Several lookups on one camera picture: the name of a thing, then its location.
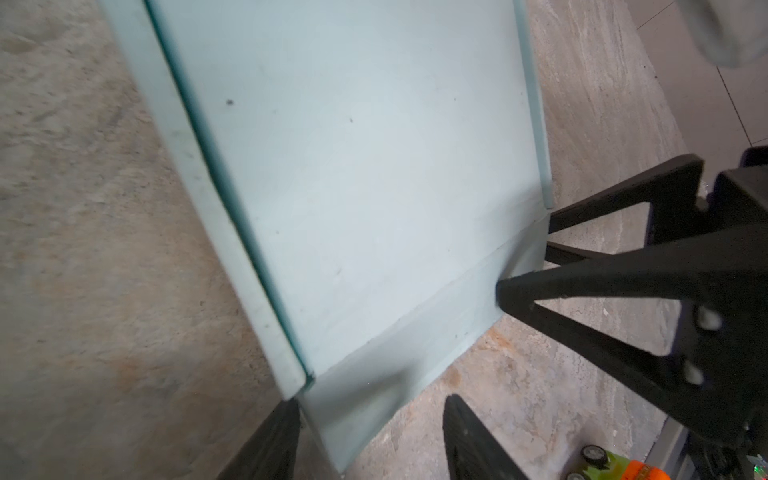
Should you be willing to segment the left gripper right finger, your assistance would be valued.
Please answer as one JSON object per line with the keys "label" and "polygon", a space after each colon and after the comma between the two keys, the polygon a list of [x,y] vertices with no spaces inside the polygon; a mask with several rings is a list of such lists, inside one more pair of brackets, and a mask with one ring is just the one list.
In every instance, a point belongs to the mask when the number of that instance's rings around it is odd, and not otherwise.
{"label": "left gripper right finger", "polygon": [[528,480],[458,394],[451,394],[445,400],[443,437],[451,480]]}

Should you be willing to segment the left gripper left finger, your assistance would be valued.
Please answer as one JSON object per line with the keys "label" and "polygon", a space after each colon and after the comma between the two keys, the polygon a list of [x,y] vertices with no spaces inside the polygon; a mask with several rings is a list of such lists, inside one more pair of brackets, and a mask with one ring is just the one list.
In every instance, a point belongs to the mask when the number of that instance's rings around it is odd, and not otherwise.
{"label": "left gripper left finger", "polygon": [[296,399],[280,402],[218,474],[218,480],[292,479],[301,429]]}

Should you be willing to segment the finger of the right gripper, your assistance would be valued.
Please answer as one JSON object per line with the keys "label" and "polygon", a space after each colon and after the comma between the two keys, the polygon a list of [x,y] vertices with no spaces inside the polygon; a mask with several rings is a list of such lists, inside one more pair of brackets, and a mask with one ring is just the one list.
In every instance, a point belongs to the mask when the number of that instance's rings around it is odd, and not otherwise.
{"label": "finger of the right gripper", "polygon": [[500,309],[714,443],[767,406],[767,231],[733,227],[499,281]]}

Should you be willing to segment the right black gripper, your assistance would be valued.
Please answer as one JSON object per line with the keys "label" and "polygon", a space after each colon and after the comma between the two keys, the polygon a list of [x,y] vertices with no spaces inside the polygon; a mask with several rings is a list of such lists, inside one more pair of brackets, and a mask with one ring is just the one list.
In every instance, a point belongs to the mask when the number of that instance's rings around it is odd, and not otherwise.
{"label": "right black gripper", "polygon": [[[617,213],[649,205],[643,248],[625,254],[606,254],[549,241],[545,260],[560,267],[703,267],[705,215],[698,208],[698,187],[704,161],[685,154],[552,214],[551,234]],[[707,195],[706,229],[720,231],[741,225],[767,223],[767,147],[745,150],[739,167],[718,174]]]}

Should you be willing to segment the light blue paper box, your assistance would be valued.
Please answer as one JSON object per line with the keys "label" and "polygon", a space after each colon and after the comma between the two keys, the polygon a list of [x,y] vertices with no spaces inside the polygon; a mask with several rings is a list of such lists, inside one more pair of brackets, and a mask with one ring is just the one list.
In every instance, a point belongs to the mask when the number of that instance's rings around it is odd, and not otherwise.
{"label": "light blue paper box", "polygon": [[521,1],[105,1],[286,399],[345,470],[540,269]]}

